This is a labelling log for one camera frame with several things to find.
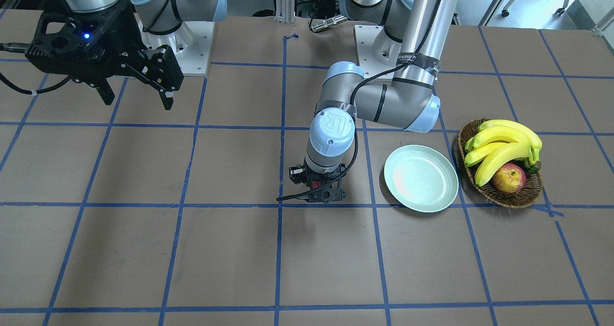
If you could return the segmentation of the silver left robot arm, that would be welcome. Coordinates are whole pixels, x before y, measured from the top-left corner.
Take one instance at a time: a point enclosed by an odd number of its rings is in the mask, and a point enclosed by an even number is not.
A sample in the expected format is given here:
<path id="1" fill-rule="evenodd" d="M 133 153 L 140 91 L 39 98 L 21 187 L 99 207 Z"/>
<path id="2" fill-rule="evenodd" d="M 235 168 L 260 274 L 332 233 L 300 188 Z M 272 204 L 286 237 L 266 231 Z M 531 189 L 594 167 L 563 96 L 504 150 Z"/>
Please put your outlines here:
<path id="1" fill-rule="evenodd" d="M 322 84 L 304 162 L 289 168 L 294 184 L 307 191 L 278 201 L 340 201 L 342 178 L 359 149 L 357 119 L 404 131 L 429 132 L 441 101 L 433 88 L 458 0 L 340 0 L 344 16 L 382 26 L 376 39 L 385 70 L 368 73 L 340 61 L 329 67 Z"/>

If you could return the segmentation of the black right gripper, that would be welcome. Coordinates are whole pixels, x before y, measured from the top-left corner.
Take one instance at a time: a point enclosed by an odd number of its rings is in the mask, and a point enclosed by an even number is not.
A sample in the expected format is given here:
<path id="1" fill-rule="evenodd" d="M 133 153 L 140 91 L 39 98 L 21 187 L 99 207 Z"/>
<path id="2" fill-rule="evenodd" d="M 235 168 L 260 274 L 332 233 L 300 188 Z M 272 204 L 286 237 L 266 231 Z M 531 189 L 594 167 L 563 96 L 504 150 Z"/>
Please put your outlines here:
<path id="1" fill-rule="evenodd" d="M 44 0 L 25 57 L 44 73 L 95 81 L 105 105 L 116 99 L 106 78 L 132 76 L 157 90 L 171 110 L 184 79 L 171 46 L 146 49 L 129 0 L 88 13 L 70 9 L 67 0 Z"/>

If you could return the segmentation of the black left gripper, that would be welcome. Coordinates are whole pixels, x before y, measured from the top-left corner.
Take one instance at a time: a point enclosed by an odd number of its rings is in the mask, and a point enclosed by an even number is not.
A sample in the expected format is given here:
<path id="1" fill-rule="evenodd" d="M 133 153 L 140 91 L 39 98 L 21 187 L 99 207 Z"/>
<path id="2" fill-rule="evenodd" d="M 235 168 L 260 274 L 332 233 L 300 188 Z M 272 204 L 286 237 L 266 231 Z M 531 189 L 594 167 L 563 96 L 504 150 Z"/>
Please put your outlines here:
<path id="1" fill-rule="evenodd" d="M 309 191 L 294 195 L 292 198 L 302 199 L 306 202 L 336 202 L 346 198 L 346 191 L 342 189 L 342 178 L 346 173 L 346 165 L 340 164 L 336 169 L 329 173 L 318 173 L 307 166 L 301 164 L 289 167 L 289 178 L 294 184 L 305 184 Z M 311 180 L 318 180 L 321 186 L 313 190 Z"/>

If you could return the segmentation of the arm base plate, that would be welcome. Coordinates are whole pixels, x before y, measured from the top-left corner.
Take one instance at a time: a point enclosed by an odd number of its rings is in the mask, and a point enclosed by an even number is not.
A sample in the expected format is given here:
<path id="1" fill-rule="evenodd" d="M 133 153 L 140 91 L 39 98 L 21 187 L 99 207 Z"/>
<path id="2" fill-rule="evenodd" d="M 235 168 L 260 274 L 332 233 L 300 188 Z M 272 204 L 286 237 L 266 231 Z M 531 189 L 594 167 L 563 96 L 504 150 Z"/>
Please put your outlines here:
<path id="1" fill-rule="evenodd" d="M 408 53 L 403 45 L 405 27 L 396 24 L 354 27 L 357 61 L 365 78 L 389 71 L 397 66 L 399 55 Z"/>
<path id="2" fill-rule="evenodd" d="M 171 46 L 184 76 L 206 77 L 215 25 L 215 22 L 183 22 L 173 33 L 142 33 L 141 37 L 149 48 Z"/>

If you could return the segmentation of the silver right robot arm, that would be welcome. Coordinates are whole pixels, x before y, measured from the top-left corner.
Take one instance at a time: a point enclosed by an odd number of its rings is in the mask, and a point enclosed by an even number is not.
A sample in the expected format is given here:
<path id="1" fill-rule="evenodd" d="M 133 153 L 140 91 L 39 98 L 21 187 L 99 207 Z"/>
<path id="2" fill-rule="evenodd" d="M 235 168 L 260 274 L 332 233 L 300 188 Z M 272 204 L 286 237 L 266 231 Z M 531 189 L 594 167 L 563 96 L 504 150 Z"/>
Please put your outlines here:
<path id="1" fill-rule="evenodd" d="M 211 33 L 227 0 L 46 0 L 34 38 L 22 51 L 44 73 L 94 88 L 103 103 L 116 97 L 113 76 L 154 88 L 164 109 L 185 75 L 204 75 Z"/>

